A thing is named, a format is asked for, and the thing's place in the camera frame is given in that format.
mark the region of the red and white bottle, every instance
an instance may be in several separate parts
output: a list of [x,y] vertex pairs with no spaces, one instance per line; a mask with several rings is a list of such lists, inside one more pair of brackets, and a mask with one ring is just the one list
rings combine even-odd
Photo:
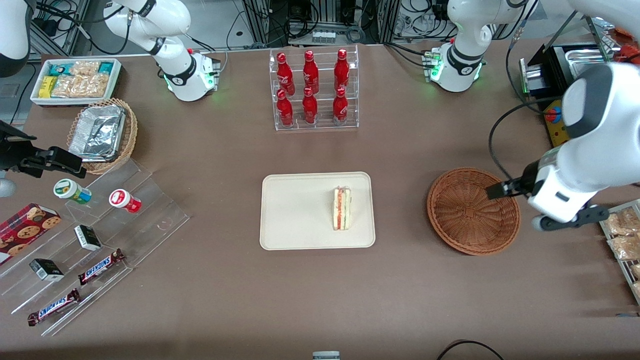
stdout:
[[333,100],[333,123],[342,126],[347,122],[347,107],[349,103],[344,97],[345,89],[343,86],[335,92],[336,97]]
[[335,91],[338,91],[340,86],[347,88],[349,85],[349,63],[347,62],[347,51],[345,49],[338,50],[338,61],[333,68],[333,75],[335,81],[333,83]]
[[309,86],[305,88],[305,98],[302,99],[302,107],[305,109],[305,121],[313,125],[318,118],[318,101],[314,96],[313,89]]
[[317,94],[320,91],[320,79],[314,52],[311,50],[305,51],[305,67],[302,69],[302,74],[305,77],[305,86],[310,87],[313,93]]
[[284,127],[292,127],[293,106],[291,106],[291,101],[287,99],[287,94],[282,89],[278,89],[277,95],[278,102],[276,103],[276,107],[278,108],[278,116],[280,117],[280,122]]
[[293,85],[293,71],[287,63],[287,56],[284,53],[276,55],[278,59],[278,82],[280,88],[287,92],[287,96],[293,96],[296,93],[296,86]]

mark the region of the white tray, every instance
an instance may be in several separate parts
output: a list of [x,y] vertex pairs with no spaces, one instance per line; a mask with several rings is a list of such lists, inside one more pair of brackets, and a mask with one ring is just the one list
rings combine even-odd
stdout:
[[[351,188],[351,228],[333,230],[333,190]],[[262,182],[265,250],[370,247],[376,241],[371,178],[365,172],[269,175]]]

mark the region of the acrylic bottle rack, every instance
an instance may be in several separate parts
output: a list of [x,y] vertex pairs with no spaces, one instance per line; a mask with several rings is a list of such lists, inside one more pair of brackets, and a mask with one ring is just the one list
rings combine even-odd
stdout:
[[[87,188],[92,191],[89,203],[80,205],[68,201],[58,211],[62,219],[60,224],[0,267],[2,301],[13,315],[24,318],[24,326],[28,326],[30,313],[47,307],[74,288],[78,289],[80,303],[63,308],[34,327],[42,336],[52,336],[62,330],[189,220],[176,202],[160,190],[151,173],[133,160],[106,172]],[[142,208],[136,214],[109,204],[108,197],[117,188],[131,192],[142,201]],[[102,243],[100,250],[92,252],[80,247],[74,232],[79,224],[93,227]],[[117,248],[126,259],[80,286],[77,276]],[[53,260],[65,274],[64,278],[58,282],[40,280],[29,267],[35,258]]]
[[[342,126],[333,123],[333,100],[335,99],[335,88],[333,85],[333,68],[338,57],[338,50],[345,49],[347,51],[347,62],[349,63],[349,85],[346,88],[345,97],[349,103],[347,108],[347,120]],[[271,50],[269,54],[269,78],[271,79],[271,100],[273,102],[273,118],[277,131],[299,131],[299,130],[340,130],[357,128],[360,124],[360,112],[358,108],[359,91],[359,59],[357,45],[350,46],[327,46],[313,47],[314,58],[318,65],[320,91],[315,94],[318,103],[318,118],[314,125],[307,124],[304,119],[302,108],[302,99],[304,98],[303,89],[305,82],[302,74],[305,66],[304,50],[298,48]],[[278,98],[276,92],[280,88],[278,83],[278,62],[276,55],[285,53],[287,55],[287,63],[293,71],[293,82],[296,87],[296,93],[289,97],[289,101],[293,105],[293,126],[284,127],[278,116],[278,108],[276,103]]]

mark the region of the coca-cola bottle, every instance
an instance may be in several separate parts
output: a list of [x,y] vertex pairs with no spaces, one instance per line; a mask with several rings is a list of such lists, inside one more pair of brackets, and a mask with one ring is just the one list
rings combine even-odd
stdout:
[[276,103],[276,107],[278,108],[278,116],[280,117],[280,122],[284,127],[292,127],[293,126],[293,107],[291,106],[291,101],[287,99],[287,94],[282,89],[278,89],[278,102]]
[[314,94],[320,91],[320,79],[318,76],[318,65],[314,60],[314,52],[305,51],[305,67],[302,70],[305,77],[305,86],[309,86]]
[[340,86],[347,88],[349,85],[349,63],[347,62],[347,51],[345,49],[338,50],[338,61],[333,68],[335,81],[333,83],[335,90],[338,91]]
[[333,123],[338,126],[342,126],[347,122],[347,106],[349,106],[349,103],[344,97],[345,92],[343,86],[339,87],[333,100]]
[[293,85],[293,71],[287,63],[287,56],[284,53],[276,55],[278,59],[278,82],[280,88],[287,92],[288,96],[296,93],[296,86]]
[[302,107],[305,109],[305,121],[307,124],[315,124],[318,116],[318,101],[314,96],[313,89],[309,86],[305,88],[305,98],[302,99]]

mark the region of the wicker basket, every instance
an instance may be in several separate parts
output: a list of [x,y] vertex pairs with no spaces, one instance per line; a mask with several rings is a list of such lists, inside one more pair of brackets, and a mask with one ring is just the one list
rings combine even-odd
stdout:
[[518,203],[512,197],[489,200],[484,190],[499,182],[476,168],[442,174],[427,197],[427,212],[436,233],[470,255],[496,254],[511,245],[520,229]]
[[[96,102],[95,104],[89,105],[87,108],[94,108],[98,106],[107,106],[107,105],[118,105],[123,107],[127,111],[127,117],[125,119],[125,128],[122,130],[122,140],[120,141],[120,151],[116,160],[110,163],[83,163],[83,167],[87,170],[87,172],[95,175],[102,175],[107,170],[115,167],[122,166],[127,160],[131,157],[131,153],[133,152],[133,148],[136,146],[136,135],[138,134],[138,121],[136,120],[136,114],[133,113],[129,105],[120,100],[120,99],[108,99]],[[80,114],[76,116],[76,121],[71,125],[71,130],[69,131],[69,135],[67,135],[67,147],[71,145],[71,140],[76,133],[76,126],[78,124],[78,120],[80,119]]]

